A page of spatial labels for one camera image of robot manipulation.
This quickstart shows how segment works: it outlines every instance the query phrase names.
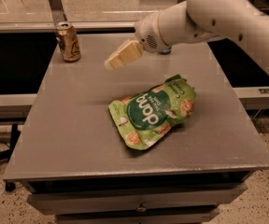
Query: green bag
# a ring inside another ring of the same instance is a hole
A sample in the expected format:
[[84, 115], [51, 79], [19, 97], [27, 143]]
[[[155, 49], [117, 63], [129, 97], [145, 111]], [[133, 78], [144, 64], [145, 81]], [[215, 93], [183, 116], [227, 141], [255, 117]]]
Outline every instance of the green bag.
[[144, 150], [191, 115], [195, 96], [186, 79], [176, 75], [149, 91], [115, 100], [108, 107], [125, 144]]

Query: drawer handle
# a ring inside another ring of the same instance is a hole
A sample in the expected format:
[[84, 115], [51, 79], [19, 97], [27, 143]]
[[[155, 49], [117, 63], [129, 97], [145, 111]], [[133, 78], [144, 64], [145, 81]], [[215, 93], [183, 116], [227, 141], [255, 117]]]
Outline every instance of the drawer handle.
[[140, 203], [140, 205], [136, 208], [136, 212], [138, 213], [144, 213], [146, 211], [147, 211], [147, 208], [142, 203]]

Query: black metal stand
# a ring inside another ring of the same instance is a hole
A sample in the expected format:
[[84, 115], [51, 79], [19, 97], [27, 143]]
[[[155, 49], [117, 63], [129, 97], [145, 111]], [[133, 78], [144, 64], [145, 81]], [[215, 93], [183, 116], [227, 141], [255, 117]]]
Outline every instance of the black metal stand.
[[[14, 147], [16, 146], [16, 143], [20, 137], [21, 132], [18, 130], [18, 125], [13, 124], [11, 129], [11, 137], [10, 137], [10, 147], [8, 150], [1, 151], [0, 152], [0, 161], [2, 160], [8, 160], [10, 159], [12, 152], [14, 150]], [[6, 182], [6, 191], [12, 191], [15, 189], [15, 184], [12, 182]]]

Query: speckled floor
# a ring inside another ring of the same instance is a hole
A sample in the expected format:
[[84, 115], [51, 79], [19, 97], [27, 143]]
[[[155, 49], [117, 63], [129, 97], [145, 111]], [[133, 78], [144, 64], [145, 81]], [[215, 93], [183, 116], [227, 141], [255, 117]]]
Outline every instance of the speckled floor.
[[[269, 116], [254, 121], [269, 149]], [[9, 127], [0, 126], [0, 139], [7, 140]], [[2, 180], [6, 163], [0, 163], [0, 223], [52, 224], [53, 216], [43, 216], [26, 202], [29, 192], [16, 184], [13, 192], [5, 192]], [[220, 214], [210, 224], [266, 224], [269, 223], [269, 170], [258, 171], [247, 180], [248, 190], [230, 204], [219, 206]]]

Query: table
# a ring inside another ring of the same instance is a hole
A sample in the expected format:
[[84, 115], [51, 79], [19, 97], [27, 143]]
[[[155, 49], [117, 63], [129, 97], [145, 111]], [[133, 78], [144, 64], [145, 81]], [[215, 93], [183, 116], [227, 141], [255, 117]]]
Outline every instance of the table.
[[[134, 34], [79, 35], [82, 58], [57, 48], [4, 174], [58, 223], [196, 223], [269, 169], [269, 153], [206, 43], [144, 53], [115, 71], [104, 60]], [[124, 145], [107, 106], [180, 74], [195, 112], [147, 151]]]

